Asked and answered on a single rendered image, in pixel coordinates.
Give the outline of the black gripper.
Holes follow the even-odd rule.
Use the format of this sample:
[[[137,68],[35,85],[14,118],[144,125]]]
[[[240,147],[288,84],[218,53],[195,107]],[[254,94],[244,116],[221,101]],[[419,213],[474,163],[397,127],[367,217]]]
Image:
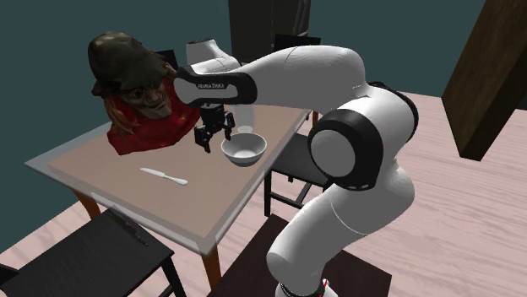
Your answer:
[[[195,127],[194,140],[208,154],[211,153],[209,142],[217,132],[224,129],[225,139],[230,141],[232,128],[236,126],[234,116],[226,111],[223,105],[206,105],[200,108],[203,126]]]

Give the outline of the black chair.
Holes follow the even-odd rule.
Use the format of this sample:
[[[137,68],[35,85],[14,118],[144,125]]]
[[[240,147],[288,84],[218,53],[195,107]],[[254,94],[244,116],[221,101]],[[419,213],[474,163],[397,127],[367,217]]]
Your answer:
[[[319,37],[276,34],[274,36],[273,50],[280,51],[296,46],[317,46],[321,44]]]
[[[288,178],[288,182],[299,180],[304,187],[295,199],[272,192],[272,174],[279,173]],[[307,146],[307,136],[295,133],[286,144],[276,161],[271,166],[263,181],[263,214],[271,214],[271,200],[301,209],[304,199],[312,186],[319,186],[325,191],[331,185],[330,180],[314,164]]]
[[[172,68],[178,69],[177,59],[173,50],[157,51],[157,54],[162,55]]]
[[[128,297],[158,269],[159,297],[187,297],[174,251],[131,218],[108,208],[20,269],[0,263],[7,297]]]

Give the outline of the dark tall cabinet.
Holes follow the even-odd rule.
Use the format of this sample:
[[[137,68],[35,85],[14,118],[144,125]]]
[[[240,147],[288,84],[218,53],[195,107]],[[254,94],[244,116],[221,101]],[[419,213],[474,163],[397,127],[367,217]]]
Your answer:
[[[274,36],[306,35],[311,0],[228,0],[231,51],[252,62],[274,50]]]

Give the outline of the table with orange legs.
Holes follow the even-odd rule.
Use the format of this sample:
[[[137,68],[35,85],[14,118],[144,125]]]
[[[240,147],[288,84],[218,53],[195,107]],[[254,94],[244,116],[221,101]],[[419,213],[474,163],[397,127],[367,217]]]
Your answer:
[[[254,131],[267,148],[254,165],[238,167],[222,153],[222,134],[211,153],[192,134],[173,146],[120,156],[104,124],[27,161],[27,166],[72,189],[90,217],[115,206],[144,227],[202,257],[210,286],[221,278],[217,245],[235,222],[308,110],[258,105]],[[185,186],[143,172],[150,168],[188,181]]]

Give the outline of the brown wooden panel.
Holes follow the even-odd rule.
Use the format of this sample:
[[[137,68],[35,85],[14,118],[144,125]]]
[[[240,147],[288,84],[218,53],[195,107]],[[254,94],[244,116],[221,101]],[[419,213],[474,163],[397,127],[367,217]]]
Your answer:
[[[482,160],[527,95],[527,0],[486,0],[442,95],[459,156]]]

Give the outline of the white knife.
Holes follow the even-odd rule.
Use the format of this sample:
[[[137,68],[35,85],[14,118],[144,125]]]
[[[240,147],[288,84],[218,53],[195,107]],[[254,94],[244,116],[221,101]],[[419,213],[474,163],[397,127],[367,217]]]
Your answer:
[[[158,171],[158,170],[153,170],[153,169],[150,169],[150,168],[140,168],[140,170],[143,171],[143,172],[149,173],[151,175],[159,176],[161,178],[167,179],[169,181],[174,181],[175,183],[177,183],[179,185],[182,185],[182,186],[185,186],[185,185],[188,184],[187,180],[167,175],[164,172],[161,172],[161,171]]]

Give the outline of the white bowl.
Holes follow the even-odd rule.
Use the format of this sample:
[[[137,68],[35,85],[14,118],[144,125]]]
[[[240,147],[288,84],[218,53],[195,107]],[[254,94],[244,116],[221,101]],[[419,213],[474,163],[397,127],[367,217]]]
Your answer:
[[[235,133],[231,139],[224,139],[221,149],[225,157],[234,165],[248,167],[254,165],[267,148],[266,140],[256,133]]]

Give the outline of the white translucent cup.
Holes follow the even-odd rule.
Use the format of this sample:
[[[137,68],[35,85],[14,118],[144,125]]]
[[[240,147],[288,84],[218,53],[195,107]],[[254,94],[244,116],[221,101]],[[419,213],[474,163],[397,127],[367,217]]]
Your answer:
[[[234,116],[239,133],[253,132],[255,110],[253,105],[235,105]]]

